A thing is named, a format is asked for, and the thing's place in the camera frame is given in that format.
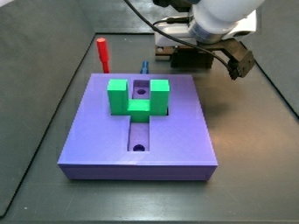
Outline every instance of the green u-shaped block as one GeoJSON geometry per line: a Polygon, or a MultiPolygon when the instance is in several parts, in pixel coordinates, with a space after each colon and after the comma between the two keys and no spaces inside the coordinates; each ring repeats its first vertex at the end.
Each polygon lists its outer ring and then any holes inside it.
{"type": "Polygon", "coordinates": [[[130,116],[132,123],[149,123],[149,116],[165,116],[169,97],[168,80],[150,80],[146,99],[128,99],[126,80],[110,79],[106,85],[112,116],[130,116]]]}

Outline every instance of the table surface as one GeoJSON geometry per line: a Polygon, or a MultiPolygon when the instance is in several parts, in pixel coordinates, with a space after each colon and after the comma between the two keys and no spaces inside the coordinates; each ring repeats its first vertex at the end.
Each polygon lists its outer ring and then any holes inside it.
{"type": "Polygon", "coordinates": [[[46,136],[0,221],[299,221],[297,119],[255,66],[232,81],[212,69],[173,69],[154,61],[150,35],[104,35],[112,73],[192,74],[219,168],[208,182],[68,180],[57,166],[92,73],[92,44],[46,136]]]}

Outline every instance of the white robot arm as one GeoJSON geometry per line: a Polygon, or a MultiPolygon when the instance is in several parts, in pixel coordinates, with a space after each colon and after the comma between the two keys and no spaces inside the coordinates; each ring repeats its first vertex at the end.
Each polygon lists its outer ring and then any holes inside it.
{"type": "MultiPolygon", "coordinates": [[[[244,37],[256,31],[256,8],[264,0],[200,0],[191,6],[189,23],[158,23],[166,34],[192,44],[215,44],[223,39],[244,37]]],[[[178,46],[154,33],[157,46],[178,46]]]]}

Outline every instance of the purple base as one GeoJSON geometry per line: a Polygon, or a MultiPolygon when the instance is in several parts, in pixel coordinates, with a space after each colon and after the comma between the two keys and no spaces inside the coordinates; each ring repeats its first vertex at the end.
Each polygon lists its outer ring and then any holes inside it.
{"type": "Polygon", "coordinates": [[[69,179],[208,180],[217,160],[192,77],[92,74],[58,166],[69,179]],[[110,116],[108,109],[110,78],[128,79],[129,95],[133,80],[169,81],[168,116],[149,118],[148,151],[128,151],[129,116],[110,116]]]}

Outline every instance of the black cable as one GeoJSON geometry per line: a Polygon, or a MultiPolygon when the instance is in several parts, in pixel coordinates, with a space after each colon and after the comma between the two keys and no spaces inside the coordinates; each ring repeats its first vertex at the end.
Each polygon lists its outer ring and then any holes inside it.
{"type": "Polygon", "coordinates": [[[232,69],[229,68],[229,65],[227,64],[227,62],[223,60],[223,58],[220,56],[217,56],[215,53],[209,52],[208,50],[205,50],[204,48],[200,48],[199,46],[174,38],[173,36],[168,35],[166,33],[164,33],[162,31],[160,31],[158,28],[156,28],[150,22],[144,18],[144,16],[140,14],[140,12],[136,10],[134,6],[129,3],[128,0],[124,0],[125,1],[125,4],[126,6],[130,8],[130,10],[134,12],[134,14],[140,17],[140,19],[146,23],[146,25],[152,28],[152,30],[154,32],[158,32],[162,36],[165,36],[168,39],[170,39],[172,41],[185,45],[185,46],[189,46],[195,49],[197,49],[199,51],[209,54],[220,63],[221,65],[228,69],[228,72],[232,73],[232,69]]]}
{"type": "Polygon", "coordinates": [[[188,24],[191,20],[191,17],[168,17],[166,19],[158,20],[153,22],[153,25],[157,25],[160,23],[170,24],[188,24]]]}
{"type": "Polygon", "coordinates": [[[157,20],[157,21],[153,22],[153,25],[158,25],[160,23],[166,23],[166,21],[165,20],[157,20]]]}

